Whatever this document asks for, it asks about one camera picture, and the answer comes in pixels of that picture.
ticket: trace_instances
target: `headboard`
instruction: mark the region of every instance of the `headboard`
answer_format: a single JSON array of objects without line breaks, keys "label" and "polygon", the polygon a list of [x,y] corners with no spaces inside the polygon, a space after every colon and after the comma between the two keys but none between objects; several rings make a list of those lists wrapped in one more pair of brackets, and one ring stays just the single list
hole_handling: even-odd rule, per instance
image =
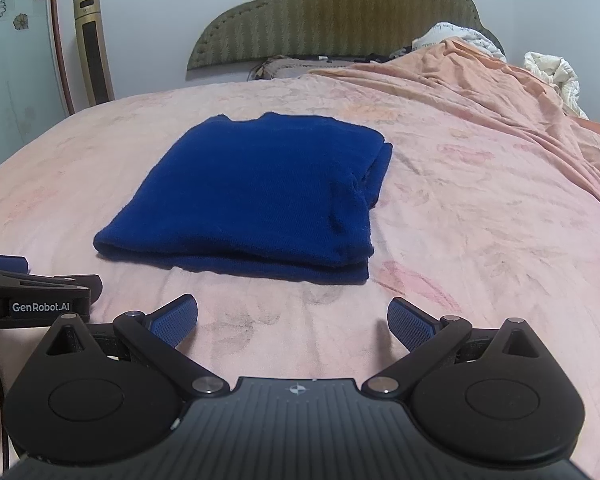
[{"label": "headboard", "polygon": [[437,22],[474,28],[504,52],[472,0],[255,0],[208,25],[187,69],[276,54],[387,55]]}]

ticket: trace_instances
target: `peach blanket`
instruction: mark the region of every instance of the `peach blanket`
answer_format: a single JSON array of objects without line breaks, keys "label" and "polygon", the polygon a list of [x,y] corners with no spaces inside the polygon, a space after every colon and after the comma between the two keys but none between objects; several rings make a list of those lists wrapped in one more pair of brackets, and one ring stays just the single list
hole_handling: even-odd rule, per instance
[{"label": "peach blanket", "polygon": [[[91,245],[188,128],[319,114],[394,144],[376,248],[361,286],[320,286],[112,263]],[[404,354],[386,306],[400,295],[474,326],[524,317],[587,410],[574,460],[600,479],[600,124],[565,116],[528,72],[446,40],[387,64],[298,79],[135,96],[84,110],[0,167],[0,253],[36,274],[98,273],[94,322],[189,292],[199,325],[180,349],[238,375],[363,379]],[[10,385],[44,329],[0,331]],[[12,451],[12,461],[16,457]]]}]

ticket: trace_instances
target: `gray ribbed panel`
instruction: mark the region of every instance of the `gray ribbed panel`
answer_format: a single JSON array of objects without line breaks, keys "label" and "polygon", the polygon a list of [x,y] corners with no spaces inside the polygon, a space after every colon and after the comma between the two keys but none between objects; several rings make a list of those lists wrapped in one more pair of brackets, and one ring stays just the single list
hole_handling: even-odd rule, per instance
[{"label": "gray ribbed panel", "polygon": [[[305,391],[293,393],[297,386]],[[362,396],[351,380],[242,380],[197,400],[163,442],[83,469],[27,458],[6,480],[583,480],[568,462],[499,472],[465,464],[424,439],[397,402]]]}]

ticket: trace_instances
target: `frosted glass door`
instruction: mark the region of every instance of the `frosted glass door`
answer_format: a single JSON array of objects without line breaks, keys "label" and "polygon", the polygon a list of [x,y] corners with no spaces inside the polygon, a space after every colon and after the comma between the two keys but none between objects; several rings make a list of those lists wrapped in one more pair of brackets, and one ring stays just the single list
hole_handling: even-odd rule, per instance
[{"label": "frosted glass door", "polygon": [[0,163],[66,117],[47,0],[0,0]]}]

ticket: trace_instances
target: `blue fabric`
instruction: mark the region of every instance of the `blue fabric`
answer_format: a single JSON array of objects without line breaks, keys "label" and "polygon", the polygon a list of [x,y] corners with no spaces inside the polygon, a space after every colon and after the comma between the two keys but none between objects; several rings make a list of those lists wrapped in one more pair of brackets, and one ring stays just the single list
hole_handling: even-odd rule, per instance
[{"label": "blue fabric", "polygon": [[319,116],[212,117],[190,129],[96,234],[113,260],[359,283],[392,146]]}]

